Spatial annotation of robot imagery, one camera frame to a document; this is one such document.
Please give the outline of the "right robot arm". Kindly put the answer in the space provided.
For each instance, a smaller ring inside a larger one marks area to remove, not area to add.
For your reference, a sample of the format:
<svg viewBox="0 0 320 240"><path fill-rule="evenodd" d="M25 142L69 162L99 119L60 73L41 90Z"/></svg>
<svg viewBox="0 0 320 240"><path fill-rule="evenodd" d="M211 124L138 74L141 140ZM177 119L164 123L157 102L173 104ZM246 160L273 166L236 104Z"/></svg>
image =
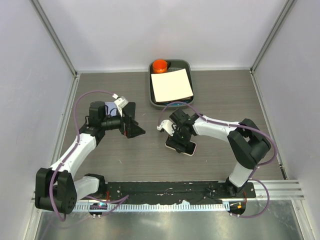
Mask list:
<svg viewBox="0 0 320 240"><path fill-rule="evenodd" d="M229 143L237 161L226 179L227 195L236 198L271 149L271 142L255 123L246 118L240 122L228 122L207 117L200 113L192 116L182 109L174 111L169 119L161 121L157 130L168 134L165 146L180 154L193 156L197 144L193 136L206 136Z"/></svg>

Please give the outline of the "black bare phone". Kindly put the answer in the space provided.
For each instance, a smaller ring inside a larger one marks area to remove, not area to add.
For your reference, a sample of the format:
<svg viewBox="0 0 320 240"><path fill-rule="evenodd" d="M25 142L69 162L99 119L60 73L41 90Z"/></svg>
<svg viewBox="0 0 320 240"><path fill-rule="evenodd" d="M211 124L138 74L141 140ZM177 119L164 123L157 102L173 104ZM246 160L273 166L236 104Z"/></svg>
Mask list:
<svg viewBox="0 0 320 240"><path fill-rule="evenodd" d="M135 113L136 113L136 103L135 102L128 102L122 108L122 114L124 116L131 117L133 120L135 119Z"/></svg>

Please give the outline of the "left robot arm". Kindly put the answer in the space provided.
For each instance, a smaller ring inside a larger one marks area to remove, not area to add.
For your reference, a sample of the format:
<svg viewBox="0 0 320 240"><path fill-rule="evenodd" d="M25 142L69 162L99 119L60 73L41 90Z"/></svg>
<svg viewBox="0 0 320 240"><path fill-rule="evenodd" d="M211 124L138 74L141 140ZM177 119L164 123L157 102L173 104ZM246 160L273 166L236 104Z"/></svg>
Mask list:
<svg viewBox="0 0 320 240"><path fill-rule="evenodd" d="M145 134L135 120L136 103L119 98L111 114L103 101L90 104L84 125L72 145L49 168L40 168L35 176L35 207L41 210L70 214L78 200L91 196L97 200L107 193L104 176L88 173L75 181L74 176L104 138L107 131L119 130L128 139Z"/></svg>

